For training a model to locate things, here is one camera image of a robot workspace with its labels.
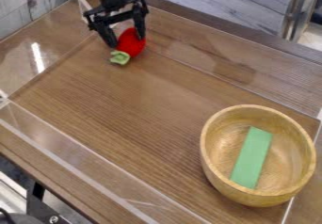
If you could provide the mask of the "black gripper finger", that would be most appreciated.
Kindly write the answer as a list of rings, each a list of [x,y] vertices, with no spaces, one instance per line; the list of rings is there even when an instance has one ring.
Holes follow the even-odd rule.
[[[106,44],[111,48],[115,48],[118,46],[118,38],[116,38],[112,28],[108,25],[106,25],[104,23],[98,23],[96,24],[96,32],[100,35]]]
[[[139,9],[134,12],[134,22],[138,31],[139,39],[143,40],[146,36],[146,23],[144,23],[146,12]]]

